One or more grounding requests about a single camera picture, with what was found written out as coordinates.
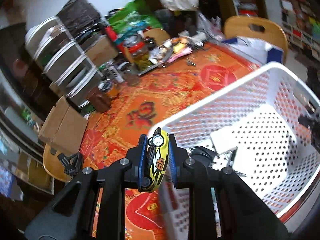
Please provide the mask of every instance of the chair backrest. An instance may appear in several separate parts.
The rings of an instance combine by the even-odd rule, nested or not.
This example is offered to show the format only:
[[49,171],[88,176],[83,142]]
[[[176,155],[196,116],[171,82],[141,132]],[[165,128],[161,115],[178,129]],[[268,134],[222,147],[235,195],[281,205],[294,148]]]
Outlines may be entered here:
[[[144,33],[145,37],[155,38],[156,43],[162,44],[165,40],[170,39],[170,35],[163,29],[154,28]],[[134,63],[128,48],[124,48],[124,54],[130,63]]]
[[55,155],[51,153],[51,146],[46,144],[44,147],[44,152],[42,156],[43,167],[45,171],[57,180],[62,182],[68,182],[71,180],[71,176],[65,174],[64,167],[58,159],[58,155],[61,152],[57,151]]
[[283,49],[283,64],[288,53],[288,41],[283,29],[276,23],[248,16],[230,17],[224,25],[224,35],[227,39],[235,36],[263,39]]

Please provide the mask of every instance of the black bag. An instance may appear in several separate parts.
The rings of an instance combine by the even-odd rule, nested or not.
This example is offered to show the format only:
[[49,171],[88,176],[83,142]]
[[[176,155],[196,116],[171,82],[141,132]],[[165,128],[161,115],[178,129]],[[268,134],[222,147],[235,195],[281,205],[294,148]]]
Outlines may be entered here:
[[96,29],[101,19],[99,12],[87,0],[69,0],[57,16],[74,38]]

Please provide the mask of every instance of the orange tablecloth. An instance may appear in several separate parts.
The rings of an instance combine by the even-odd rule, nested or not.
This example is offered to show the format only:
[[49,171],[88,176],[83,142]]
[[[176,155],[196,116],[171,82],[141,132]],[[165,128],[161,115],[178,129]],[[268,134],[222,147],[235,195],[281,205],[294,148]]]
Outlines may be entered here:
[[[127,150],[137,145],[140,134],[147,134],[151,126],[258,67],[216,45],[206,45],[189,59],[195,67],[188,66],[184,57],[153,70],[142,76],[136,87],[123,85],[110,110],[90,115],[80,148],[84,167],[101,169],[125,157]],[[127,189],[125,199],[126,239],[166,239],[157,192]]]

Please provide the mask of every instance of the yellow toy car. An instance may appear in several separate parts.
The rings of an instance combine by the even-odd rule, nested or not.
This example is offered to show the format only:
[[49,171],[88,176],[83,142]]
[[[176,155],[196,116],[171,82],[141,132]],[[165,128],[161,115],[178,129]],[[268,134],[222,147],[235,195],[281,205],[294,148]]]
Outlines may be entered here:
[[148,144],[146,168],[141,187],[144,192],[153,192],[160,186],[168,165],[168,134],[161,128],[157,128],[153,137],[148,139]]

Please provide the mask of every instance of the brown box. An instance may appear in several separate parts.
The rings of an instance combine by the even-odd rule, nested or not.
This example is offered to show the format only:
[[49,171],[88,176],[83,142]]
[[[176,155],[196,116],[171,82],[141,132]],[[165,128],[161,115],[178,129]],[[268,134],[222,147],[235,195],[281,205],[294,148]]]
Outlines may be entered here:
[[115,58],[118,52],[104,35],[86,52],[86,55],[97,67],[100,67],[103,63]]
[[79,151],[88,121],[61,97],[51,109],[38,138],[70,156]]

